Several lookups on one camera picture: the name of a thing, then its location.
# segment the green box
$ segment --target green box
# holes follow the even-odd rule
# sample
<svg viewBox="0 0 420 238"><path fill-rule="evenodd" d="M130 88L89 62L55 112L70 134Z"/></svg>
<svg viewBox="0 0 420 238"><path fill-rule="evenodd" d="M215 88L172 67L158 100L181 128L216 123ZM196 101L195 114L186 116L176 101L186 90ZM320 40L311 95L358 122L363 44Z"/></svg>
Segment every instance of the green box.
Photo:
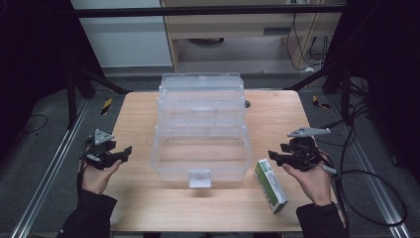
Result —
<svg viewBox="0 0 420 238"><path fill-rule="evenodd" d="M284 207L288 199L267 159L257 163L255 176L260 182L269 208L273 214L276 214Z"/></svg>

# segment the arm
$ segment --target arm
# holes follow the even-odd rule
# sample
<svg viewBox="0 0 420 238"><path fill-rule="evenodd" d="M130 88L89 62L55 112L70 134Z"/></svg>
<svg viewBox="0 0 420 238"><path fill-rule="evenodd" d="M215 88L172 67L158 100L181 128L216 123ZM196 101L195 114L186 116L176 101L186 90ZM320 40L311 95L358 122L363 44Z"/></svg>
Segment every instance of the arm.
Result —
<svg viewBox="0 0 420 238"><path fill-rule="evenodd" d="M57 238L109 237L109 219L117 200L102 193L121 163L117 161L103 171L89 166L84 169L77 207L65 220Z"/></svg>
<svg viewBox="0 0 420 238"><path fill-rule="evenodd" d="M331 201L330 175L319 167L301 172L283 164L284 170L297 179L312 204L298 207L297 217L305 238L346 237L336 205Z"/></svg>

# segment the clear plastic container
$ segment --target clear plastic container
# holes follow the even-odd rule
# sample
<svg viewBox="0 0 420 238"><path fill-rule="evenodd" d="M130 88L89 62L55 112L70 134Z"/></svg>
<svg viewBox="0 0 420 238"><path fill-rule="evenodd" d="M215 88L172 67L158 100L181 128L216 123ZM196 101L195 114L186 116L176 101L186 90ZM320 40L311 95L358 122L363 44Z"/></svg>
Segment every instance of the clear plastic container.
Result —
<svg viewBox="0 0 420 238"><path fill-rule="evenodd" d="M238 73L164 74L151 165L191 187L241 180L252 163Z"/></svg>

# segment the hand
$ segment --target hand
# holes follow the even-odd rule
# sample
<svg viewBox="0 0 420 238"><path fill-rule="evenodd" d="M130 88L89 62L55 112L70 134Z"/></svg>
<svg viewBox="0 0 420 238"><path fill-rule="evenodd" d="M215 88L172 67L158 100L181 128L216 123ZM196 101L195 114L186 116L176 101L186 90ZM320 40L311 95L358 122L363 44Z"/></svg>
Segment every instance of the hand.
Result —
<svg viewBox="0 0 420 238"><path fill-rule="evenodd" d="M101 195L108 185L109 178L116 172L123 162L118 160L110 168L103 171L95 169L93 166L85 166L81 188Z"/></svg>
<svg viewBox="0 0 420 238"><path fill-rule="evenodd" d="M283 164L282 167L299 182L305 194L315 205L331 204L331 179L329 173L320 167L314 167L307 172L298 171L288 164Z"/></svg>

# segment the black sleeve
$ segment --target black sleeve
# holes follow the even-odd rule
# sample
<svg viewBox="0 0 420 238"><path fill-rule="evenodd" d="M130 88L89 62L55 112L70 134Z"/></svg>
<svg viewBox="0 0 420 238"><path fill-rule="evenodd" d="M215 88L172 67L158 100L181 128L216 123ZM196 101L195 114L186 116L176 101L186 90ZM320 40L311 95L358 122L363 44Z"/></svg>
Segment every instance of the black sleeve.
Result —
<svg viewBox="0 0 420 238"><path fill-rule="evenodd" d="M346 237L335 203L326 206L304 205L297 208L296 214L305 238Z"/></svg>
<svg viewBox="0 0 420 238"><path fill-rule="evenodd" d="M67 217L57 238L109 238L110 217L117 200L83 190L76 209Z"/></svg>

